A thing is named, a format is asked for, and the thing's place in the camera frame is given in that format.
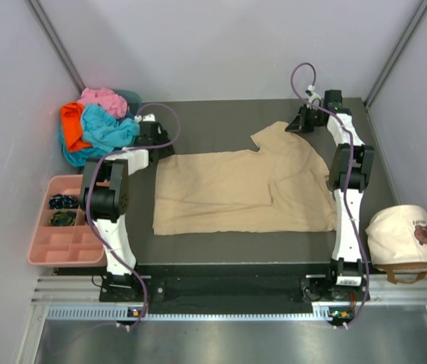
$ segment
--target metal frame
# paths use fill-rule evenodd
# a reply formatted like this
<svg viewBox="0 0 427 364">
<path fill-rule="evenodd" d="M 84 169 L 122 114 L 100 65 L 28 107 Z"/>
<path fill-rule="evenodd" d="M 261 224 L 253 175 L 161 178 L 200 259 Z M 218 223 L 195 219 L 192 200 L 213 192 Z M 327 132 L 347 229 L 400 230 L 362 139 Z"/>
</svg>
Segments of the metal frame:
<svg viewBox="0 0 427 364">
<path fill-rule="evenodd" d="M 56 33 L 52 22 L 49 20 L 48 15 L 43 9 L 41 2 L 39 0 L 26 0 L 26 3 L 30 7 L 30 10 L 33 12 L 44 34 L 49 39 L 52 48 L 55 50 L 56 55 L 58 56 L 64 69 L 70 76 L 71 81 L 74 83 L 78 93 L 82 93 L 83 89 L 85 88 L 85 83 L 83 83 L 82 77 L 75 68 L 73 61 L 71 60 L 70 56 L 67 53 L 67 50 L 63 46 L 63 43 L 61 42 L 60 37 Z"/>
<path fill-rule="evenodd" d="M 74 63 L 68 54 L 66 48 L 63 46 L 58 33 L 52 25 L 52 22 L 49 20 L 48 15 L 46 14 L 40 0 L 26 0 L 26 3 L 30 7 L 31 11 L 35 15 L 39 25 L 41 26 L 46 37 L 49 39 L 52 48 L 55 50 L 57 56 L 59 57 L 63 67 L 68 72 L 72 82 L 77 88 L 78 92 L 81 93 L 85 88 L 85 83 L 82 80 L 82 77 L 78 73 L 78 70 L 75 68 Z M 403 31 L 401 37 L 399 38 L 394 50 L 391 52 L 387 62 L 384 67 L 381 69 L 375 84 L 370 89 L 368 96 L 366 97 L 365 105 L 368 110 L 372 103 L 375 101 L 376 96 L 380 92 L 381 88 L 385 84 L 389 74 L 394 69 L 395 64 L 398 62 L 400 55 L 407 47 L 409 41 L 413 38 L 414 33 L 421 24 L 422 19 L 427 14 L 427 0 L 421 0 L 417 9 L 415 10 L 413 16 L 410 18 L 407 27 Z"/>
<path fill-rule="evenodd" d="M 421 24 L 421 21 L 426 14 L 427 14 L 427 0 L 422 0 L 417 6 L 417 9 L 414 12 L 409 23 L 407 24 L 407 27 L 403 31 L 402 36 L 398 40 L 397 45 L 395 46 L 394 50 L 390 54 L 390 57 L 388 57 L 387 62 L 385 63 L 384 67 L 381 69 L 381 72 L 377 77 L 375 84 L 370 89 L 370 92 L 366 97 L 366 101 L 365 101 L 365 106 L 367 110 L 369 110 L 369 108 L 372 106 L 373 102 L 375 101 L 375 98 L 377 97 L 381 88 L 385 84 L 385 81 L 387 80 L 388 76 L 394 69 L 394 66 L 398 62 L 400 56 L 402 55 L 402 52 L 407 47 L 407 44 L 409 44 L 409 41 L 413 38 L 414 33 L 416 32 L 417 28 Z"/>
<path fill-rule="evenodd" d="M 411 280 L 415 275 L 400 275 Z M 100 276 L 96 283 L 101 284 Z M 427 278 L 411 285 L 394 285 L 385 275 L 372 275 L 371 300 L 367 306 L 424 306 L 427 310 Z M 46 319 L 94 319 L 114 321 L 124 319 L 124 310 L 142 308 L 142 303 L 101 303 L 100 288 L 92 284 L 91 276 L 43 275 L 38 279 L 32 298 L 32 312 L 20 347 L 17 363 L 34 363 Z M 340 302 L 313 303 L 313 314 L 296 315 L 146 315 L 150 321 L 323 321 L 326 309 L 346 306 Z"/>
</svg>

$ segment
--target light blue cloth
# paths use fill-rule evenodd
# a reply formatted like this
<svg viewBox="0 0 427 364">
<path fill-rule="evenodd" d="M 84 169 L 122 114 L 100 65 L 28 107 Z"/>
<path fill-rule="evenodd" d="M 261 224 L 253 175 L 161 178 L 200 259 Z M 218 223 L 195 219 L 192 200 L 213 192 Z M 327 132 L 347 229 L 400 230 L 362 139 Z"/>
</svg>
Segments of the light blue cloth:
<svg viewBox="0 0 427 364">
<path fill-rule="evenodd" d="M 98 104 L 88 104 L 80 118 L 82 139 L 107 153 L 134 142 L 139 135 L 139 123 L 126 118 L 119 123 Z"/>
<path fill-rule="evenodd" d="M 83 167 L 88 158 L 92 158 L 92 157 L 100 158 L 104 154 L 106 154 L 106 151 L 99 148 L 84 148 L 76 152 L 69 152 L 67 149 L 67 145 L 64 142 L 63 127 L 61 127 L 61 123 L 60 123 L 60 133 L 58 135 L 58 139 L 60 140 L 60 143 L 61 143 L 61 151 L 63 152 L 64 158 L 67 160 L 68 163 L 70 163 L 74 167 Z"/>
</svg>

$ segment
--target brown strap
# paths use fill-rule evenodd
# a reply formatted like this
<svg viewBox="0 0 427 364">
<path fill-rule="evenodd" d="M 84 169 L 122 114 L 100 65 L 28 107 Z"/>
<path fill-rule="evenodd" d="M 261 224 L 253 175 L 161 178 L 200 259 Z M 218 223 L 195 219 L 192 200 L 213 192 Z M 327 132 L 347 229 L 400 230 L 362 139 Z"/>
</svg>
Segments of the brown strap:
<svg viewBox="0 0 427 364">
<path fill-rule="evenodd" d="M 397 284 L 397 283 L 404 283 L 404 284 L 412 284 L 412 283 L 416 283 L 418 281 L 421 281 L 422 279 L 424 279 L 427 275 L 427 271 L 421 271 L 417 274 L 416 279 L 413 281 L 406 281 L 404 279 L 397 279 L 395 278 L 395 272 L 393 269 L 387 269 L 387 281 L 389 281 L 390 283 L 393 284 Z"/>
</svg>

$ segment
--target pink cloth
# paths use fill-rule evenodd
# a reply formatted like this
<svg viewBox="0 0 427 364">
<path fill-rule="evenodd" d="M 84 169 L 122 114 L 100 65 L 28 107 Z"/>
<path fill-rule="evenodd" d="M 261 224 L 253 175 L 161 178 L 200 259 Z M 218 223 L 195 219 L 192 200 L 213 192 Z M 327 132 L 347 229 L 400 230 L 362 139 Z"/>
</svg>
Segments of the pink cloth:
<svg viewBox="0 0 427 364">
<path fill-rule="evenodd" d="M 99 104 L 105 111 L 114 118 L 123 118 L 127 112 L 127 101 L 122 96 L 111 89 L 105 87 L 101 89 L 89 89 L 82 92 L 82 97 L 78 100 L 82 105 Z"/>
</svg>

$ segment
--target metal floor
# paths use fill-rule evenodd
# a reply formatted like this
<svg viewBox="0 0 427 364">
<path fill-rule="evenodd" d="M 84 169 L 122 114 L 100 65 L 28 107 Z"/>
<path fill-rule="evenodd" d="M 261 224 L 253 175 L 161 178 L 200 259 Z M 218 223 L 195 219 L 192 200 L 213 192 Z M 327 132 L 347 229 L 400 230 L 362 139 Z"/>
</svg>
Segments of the metal floor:
<svg viewBox="0 0 427 364">
<path fill-rule="evenodd" d="M 60 350 L 96 322 L 46 322 Z M 53 356 L 40 344 L 42 364 L 427 364 L 424 306 L 368 306 L 349 331 L 324 322 L 144 322 L 129 334 L 101 327 Z"/>
</svg>

